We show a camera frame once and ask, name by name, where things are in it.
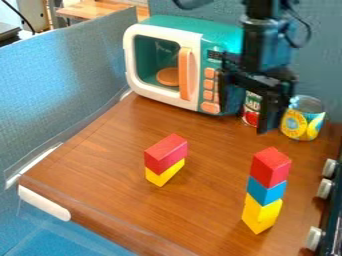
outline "toy block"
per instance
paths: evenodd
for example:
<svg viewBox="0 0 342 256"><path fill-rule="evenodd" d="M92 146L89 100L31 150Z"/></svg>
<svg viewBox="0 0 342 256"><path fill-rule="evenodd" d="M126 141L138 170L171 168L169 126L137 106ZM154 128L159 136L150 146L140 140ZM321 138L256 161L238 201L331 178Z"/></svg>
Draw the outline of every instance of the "toy block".
<svg viewBox="0 0 342 256"><path fill-rule="evenodd" d="M157 185L158 187L162 187L168 182L185 164L185 159L178 161L176 164L172 165L164 171L162 174L158 175L152 172L147 167L145 168L145 176L149 182Z"/></svg>
<svg viewBox="0 0 342 256"><path fill-rule="evenodd" d="M273 187L287 179L291 162L290 158L276 148L267 148L254 155L251 176L264 187Z"/></svg>
<svg viewBox="0 0 342 256"><path fill-rule="evenodd" d="M261 205L265 206L284 196L286 181L279 183L272 188L266 188L252 176L249 176L247 192Z"/></svg>
<svg viewBox="0 0 342 256"><path fill-rule="evenodd" d="M242 213L242 220L245 222L245 224L257 235L266 229L269 229L274 225L274 223L277 220L277 217L275 218L269 218L264 221L257 221L252 216L248 214L247 211L243 211Z"/></svg>
<svg viewBox="0 0 342 256"><path fill-rule="evenodd" d="M282 205L283 200L278 199L273 203L262 206L250 194L247 193L244 211L246 211L246 214L251 216L251 218L257 220L258 222L263 222L267 219L277 218Z"/></svg>
<svg viewBox="0 0 342 256"><path fill-rule="evenodd" d="M161 174L170 166L185 158L187 153L187 141L177 134L171 134L145 150L145 166L150 171Z"/></svg>

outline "yellow block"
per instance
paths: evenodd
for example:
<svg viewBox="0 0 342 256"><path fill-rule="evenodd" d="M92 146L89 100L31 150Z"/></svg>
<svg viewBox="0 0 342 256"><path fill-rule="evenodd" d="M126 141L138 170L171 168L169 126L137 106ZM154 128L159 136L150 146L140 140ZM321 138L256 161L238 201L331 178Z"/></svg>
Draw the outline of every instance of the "yellow block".
<svg viewBox="0 0 342 256"><path fill-rule="evenodd" d="M246 225L257 235L266 229L269 229L274 225L274 223L277 220L277 217L275 218L269 218L264 221L257 221L253 217L247 214L247 211L243 211L242 213L242 220L246 223Z"/></svg>
<svg viewBox="0 0 342 256"><path fill-rule="evenodd" d="M162 187L168 182L185 164L185 159L178 161L174 165L172 165L169 169L164 171L162 174L155 174L153 171L145 167L145 176L149 182L157 185L158 187Z"/></svg>
<svg viewBox="0 0 342 256"><path fill-rule="evenodd" d="M247 193L244 212L251 216L255 221L262 222L267 219L277 218L282 205L283 200L278 199L268 205L261 206L249 193Z"/></svg>

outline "black cable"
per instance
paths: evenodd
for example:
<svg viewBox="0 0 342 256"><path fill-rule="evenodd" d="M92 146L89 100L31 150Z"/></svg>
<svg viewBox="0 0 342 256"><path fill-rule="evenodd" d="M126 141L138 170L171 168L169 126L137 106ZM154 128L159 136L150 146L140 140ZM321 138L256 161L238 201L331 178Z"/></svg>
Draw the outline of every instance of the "black cable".
<svg viewBox="0 0 342 256"><path fill-rule="evenodd" d="M175 5L177 5L178 8L182 10L193 10L197 9L203 5L207 5L209 3L214 2L214 0L192 0L190 3L182 4L181 0L172 0Z"/></svg>
<svg viewBox="0 0 342 256"><path fill-rule="evenodd" d="M294 42L293 39L287 34L285 33L285 39L286 41L290 44L290 46L292 48L296 48L296 49L299 49L299 48L302 48L304 47L310 40L311 40L311 37L312 37L312 29L311 29L311 26L309 23L307 23L306 21L304 21L300 16L299 14L292 8L291 5L288 5L287 6L287 12L293 17L295 18L296 20L298 20L300 23L302 23L305 28L306 28L306 37L304 39L304 41L302 43L297 43L297 42Z"/></svg>
<svg viewBox="0 0 342 256"><path fill-rule="evenodd" d="M24 15L22 15L19 11L17 11L10 3L8 3L6 0L1 0L5 5L7 5L12 11L14 11L16 14L18 14L20 16L20 18L22 18L26 24L30 27L31 31L32 31L32 35L34 35L36 33L36 31L34 31L34 28L32 27L31 23L24 17Z"/></svg>

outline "red block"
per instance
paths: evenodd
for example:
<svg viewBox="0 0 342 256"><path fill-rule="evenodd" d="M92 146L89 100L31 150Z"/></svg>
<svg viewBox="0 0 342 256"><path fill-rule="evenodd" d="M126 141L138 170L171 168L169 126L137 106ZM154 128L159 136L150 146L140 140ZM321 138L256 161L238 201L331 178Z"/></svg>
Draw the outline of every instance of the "red block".
<svg viewBox="0 0 342 256"><path fill-rule="evenodd" d="M145 150L145 166L159 175L186 157L187 153L187 141L177 134L171 134Z"/></svg>
<svg viewBox="0 0 342 256"><path fill-rule="evenodd" d="M251 176L266 188L271 188L287 179L291 163L291 159L276 148L267 148L254 155Z"/></svg>

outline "wooden table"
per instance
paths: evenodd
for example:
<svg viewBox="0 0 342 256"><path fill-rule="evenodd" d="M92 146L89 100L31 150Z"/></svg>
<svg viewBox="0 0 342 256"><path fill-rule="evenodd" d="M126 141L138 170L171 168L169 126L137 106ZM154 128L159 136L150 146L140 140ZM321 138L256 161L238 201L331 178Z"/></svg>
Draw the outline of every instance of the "wooden table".
<svg viewBox="0 0 342 256"><path fill-rule="evenodd" d="M67 208L72 220L140 254L311 255L303 249L324 202L314 199L341 129L297 142L257 136L235 117L212 117L134 93L22 176L20 184ZM143 151L171 133L188 140L185 167L164 187L144 178ZM293 160L284 206L270 230L241 221L255 152Z"/></svg>
<svg viewBox="0 0 342 256"><path fill-rule="evenodd" d="M60 8L56 11L56 14L58 16L70 19L91 20L111 14L113 12L125 10L133 6L134 5L124 3L84 1L64 8ZM148 8L137 6L138 21L143 21L148 17Z"/></svg>

